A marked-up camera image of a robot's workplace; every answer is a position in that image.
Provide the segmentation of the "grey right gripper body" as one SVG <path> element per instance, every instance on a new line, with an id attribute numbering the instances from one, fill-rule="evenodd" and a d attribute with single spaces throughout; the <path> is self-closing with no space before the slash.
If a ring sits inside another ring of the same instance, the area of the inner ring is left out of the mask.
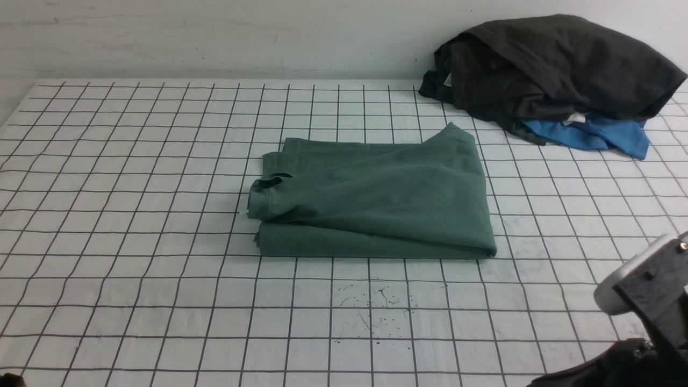
<path id="1" fill-rule="evenodd" d="M 622 268 L 613 290 L 639 317 L 664 364 L 686 371 L 686 235 L 664 235 Z"/>

